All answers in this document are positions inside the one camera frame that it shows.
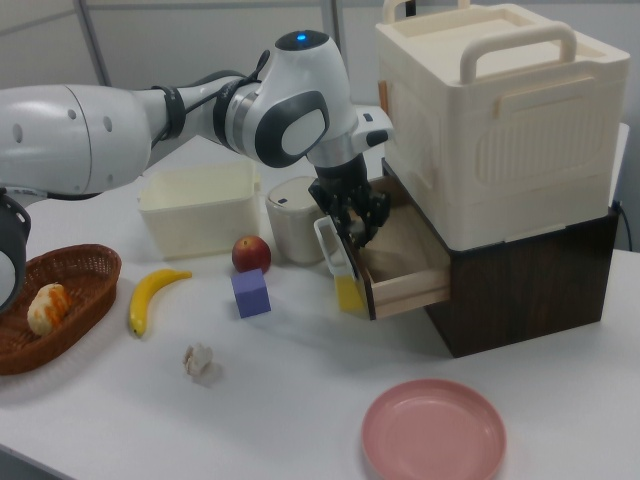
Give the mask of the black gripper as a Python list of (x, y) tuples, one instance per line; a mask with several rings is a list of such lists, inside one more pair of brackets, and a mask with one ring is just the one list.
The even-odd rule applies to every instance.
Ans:
[(364, 157), (335, 167), (316, 167), (317, 178), (309, 193), (322, 212), (329, 215), (338, 236), (355, 248), (374, 238), (389, 217), (391, 196), (373, 190), (368, 183)]

